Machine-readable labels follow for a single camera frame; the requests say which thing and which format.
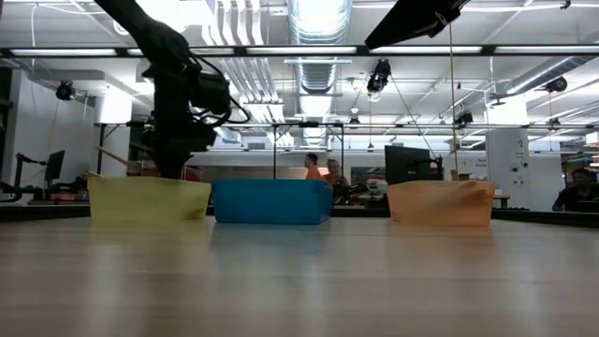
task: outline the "blue bin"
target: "blue bin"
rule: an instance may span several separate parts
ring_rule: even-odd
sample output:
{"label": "blue bin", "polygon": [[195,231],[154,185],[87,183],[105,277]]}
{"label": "blue bin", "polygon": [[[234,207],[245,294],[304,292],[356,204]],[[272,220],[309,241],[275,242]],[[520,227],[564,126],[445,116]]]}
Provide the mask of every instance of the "blue bin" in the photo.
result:
{"label": "blue bin", "polygon": [[321,181],[212,182],[214,215],[226,224],[319,225],[330,219],[332,193]]}

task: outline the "camera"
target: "camera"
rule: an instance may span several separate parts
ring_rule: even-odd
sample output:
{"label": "camera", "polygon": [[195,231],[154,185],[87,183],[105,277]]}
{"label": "camera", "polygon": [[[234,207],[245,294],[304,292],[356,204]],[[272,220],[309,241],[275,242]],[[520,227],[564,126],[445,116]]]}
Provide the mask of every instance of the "camera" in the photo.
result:
{"label": "camera", "polygon": [[72,101],[75,99],[73,81],[60,81],[60,85],[56,89],[56,98],[62,101]]}

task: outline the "wooden table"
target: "wooden table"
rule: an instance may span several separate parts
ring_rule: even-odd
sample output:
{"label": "wooden table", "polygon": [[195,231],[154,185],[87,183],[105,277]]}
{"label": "wooden table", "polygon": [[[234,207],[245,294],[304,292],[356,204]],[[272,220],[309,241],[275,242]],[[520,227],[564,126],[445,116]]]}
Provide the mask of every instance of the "wooden table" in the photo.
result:
{"label": "wooden table", "polygon": [[0,227],[0,335],[596,336],[599,232]]}

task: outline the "cable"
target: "cable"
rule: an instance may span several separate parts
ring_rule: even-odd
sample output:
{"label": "cable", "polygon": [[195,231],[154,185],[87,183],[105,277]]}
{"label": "cable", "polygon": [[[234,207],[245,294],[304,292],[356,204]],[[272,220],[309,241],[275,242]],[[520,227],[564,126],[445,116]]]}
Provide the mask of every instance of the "cable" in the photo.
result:
{"label": "cable", "polygon": [[416,121],[416,118],[414,118],[414,115],[410,111],[410,107],[408,107],[408,104],[405,103],[405,99],[403,98],[402,91],[400,90],[400,87],[395,82],[395,79],[393,79],[393,76],[392,75],[389,75],[389,76],[391,77],[391,80],[393,81],[393,85],[395,86],[395,90],[397,90],[397,93],[400,95],[400,99],[402,100],[402,103],[405,106],[405,110],[408,112],[408,115],[410,115],[410,118],[412,119],[412,122],[414,122],[414,125],[416,126],[416,129],[418,130],[418,133],[420,134],[420,136],[422,137],[422,139],[424,140],[424,142],[427,144],[427,147],[429,148],[429,151],[431,151],[432,156],[436,158],[437,154],[432,150],[432,147],[429,144],[429,141],[427,140],[427,138],[424,135],[424,133],[422,133],[422,130],[420,129],[420,126],[418,125],[418,122]]}
{"label": "cable", "polygon": [[[223,74],[223,72],[219,68],[217,68],[215,65],[213,65],[212,63],[210,63],[208,60],[206,60],[205,58],[203,58],[201,56],[197,56],[197,55],[193,54],[192,52],[190,52],[189,55],[191,56],[191,59],[194,60],[196,63],[197,63],[197,60],[205,63],[206,65],[208,65],[209,67],[211,67],[212,69],[214,69],[214,71],[216,71],[216,73],[218,75],[220,75],[223,78],[223,80],[225,79],[225,74]],[[246,109],[244,109],[241,106],[241,104],[235,98],[231,97],[231,101],[233,102],[233,104],[237,108],[239,108],[239,110],[241,110],[241,112],[243,112],[243,114],[245,115],[245,120],[244,121],[231,121],[231,120],[228,119],[230,117],[230,114],[229,114],[226,118],[223,118],[223,117],[221,117],[221,118],[214,117],[214,118],[218,119],[218,122],[216,122],[215,125],[219,124],[219,123],[220,124],[218,126],[223,125],[224,123],[246,124],[246,123],[248,123],[248,122],[250,122],[252,120],[252,115]],[[201,112],[201,114],[204,114],[204,113],[207,113],[207,112],[209,112],[209,111],[208,110],[204,110],[204,111]]]}
{"label": "cable", "polygon": [[21,190],[7,183],[0,182],[0,191],[12,195],[9,199],[0,199],[0,203],[17,202],[22,198]]}
{"label": "cable", "polygon": [[[531,10],[546,10],[546,9],[557,9],[562,8],[563,5],[542,5],[542,6],[530,6],[530,7],[464,7],[463,12],[477,12],[477,13],[507,13],[507,12],[520,12],[520,11],[531,11]],[[598,4],[572,4],[570,7],[578,8],[599,8]]]}
{"label": "cable", "polygon": [[[35,21],[35,17],[36,17],[36,10],[39,6],[35,5],[32,9],[31,9],[31,46],[33,48],[36,47],[36,21]],[[33,69],[36,68],[36,58],[34,57],[33,59],[31,59],[31,66]]]}
{"label": "cable", "polygon": [[458,133],[456,131],[456,86],[454,83],[454,65],[453,65],[453,30],[452,24],[449,24],[449,65],[451,68],[451,106],[453,110],[453,127],[451,127],[453,133],[453,151],[456,159],[456,171],[460,174],[460,167],[458,165]]}
{"label": "cable", "polygon": [[373,146],[373,102],[371,100],[369,100],[368,104],[369,104],[369,107],[368,107],[369,112],[368,113],[370,113],[370,117],[369,117],[370,118],[370,121],[369,121],[370,122],[370,133],[369,133],[370,143],[368,144],[368,147],[369,147],[369,149],[371,149],[372,147],[374,147]]}
{"label": "cable", "polygon": [[54,129],[56,128],[56,120],[58,117],[58,107],[60,106],[60,99],[56,99],[56,108],[54,109],[54,119],[52,120],[52,126],[50,128],[50,139],[48,140],[48,156],[51,154],[52,150],[52,140],[54,138]]}
{"label": "cable", "polygon": [[52,5],[43,5],[43,4],[38,5],[38,4],[35,4],[35,6],[36,7],[50,8],[50,9],[61,11],[63,13],[75,14],[75,15],[102,15],[102,14],[106,14],[106,12],[79,12],[79,11],[72,11],[72,10],[66,10],[66,9],[54,7]]}

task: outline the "computer monitor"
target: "computer monitor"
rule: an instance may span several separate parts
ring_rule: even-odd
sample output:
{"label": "computer monitor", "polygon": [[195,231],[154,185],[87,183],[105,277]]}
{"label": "computer monitor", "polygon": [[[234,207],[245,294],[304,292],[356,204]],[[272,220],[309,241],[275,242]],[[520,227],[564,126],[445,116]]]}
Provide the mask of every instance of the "computer monitor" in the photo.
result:
{"label": "computer monitor", "polygon": [[416,37],[436,37],[460,16],[470,0],[398,0],[366,38],[369,49]]}
{"label": "computer monitor", "polygon": [[429,150],[386,146],[385,164],[389,185],[433,180]]}
{"label": "computer monitor", "polygon": [[65,151],[50,154],[46,163],[46,182],[60,178],[60,171],[63,169],[63,161],[65,160]]}

